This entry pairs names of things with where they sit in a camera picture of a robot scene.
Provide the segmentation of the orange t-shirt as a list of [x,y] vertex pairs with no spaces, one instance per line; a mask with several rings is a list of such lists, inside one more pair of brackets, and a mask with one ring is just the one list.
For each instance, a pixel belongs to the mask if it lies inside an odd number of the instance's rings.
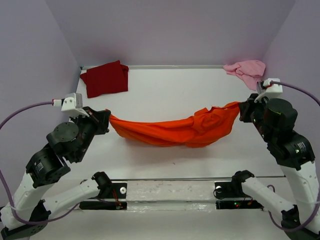
[[158,147],[203,148],[229,135],[239,113],[239,102],[234,101],[223,107],[205,107],[180,120],[137,122],[111,115],[109,122],[120,137],[128,140]]

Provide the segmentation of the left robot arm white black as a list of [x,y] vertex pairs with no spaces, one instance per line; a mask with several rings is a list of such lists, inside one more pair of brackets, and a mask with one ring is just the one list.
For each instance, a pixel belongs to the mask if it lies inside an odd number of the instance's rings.
[[70,172],[68,164],[80,163],[93,138],[109,132],[109,110],[86,106],[69,122],[62,122],[46,136],[47,144],[36,152],[25,168],[20,186],[0,210],[4,240],[17,240],[39,233],[54,216],[88,198],[103,199],[112,190],[112,181],[96,172],[78,186],[52,198],[43,195]]

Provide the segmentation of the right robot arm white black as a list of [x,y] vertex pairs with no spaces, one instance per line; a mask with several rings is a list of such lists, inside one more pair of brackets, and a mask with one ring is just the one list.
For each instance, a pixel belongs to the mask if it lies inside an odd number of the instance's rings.
[[275,226],[291,240],[320,238],[320,184],[315,155],[307,138],[294,131],[298,112],[281,98],[253,93],[239,103],[240,121],[252,123],[286,177],[295,202],[280,197],[248,170],[236,172],[230,183],[235,196],[243,194],[260,203]]

